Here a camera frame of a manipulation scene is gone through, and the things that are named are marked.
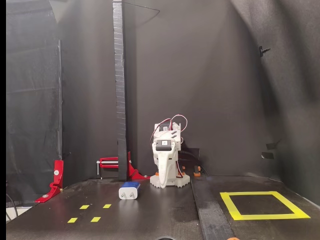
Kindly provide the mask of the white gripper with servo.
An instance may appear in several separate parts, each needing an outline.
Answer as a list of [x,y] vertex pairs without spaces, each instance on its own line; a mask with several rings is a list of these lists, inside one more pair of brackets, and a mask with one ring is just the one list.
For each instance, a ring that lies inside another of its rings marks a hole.
[[157,138],[153,141],[151,146],[153,159],[155,162],[158,161],[159,184],[160,187],[164,189],[167,185],[172,159],[178,161],[178,151],[181,150],[181,142],[174,138]]

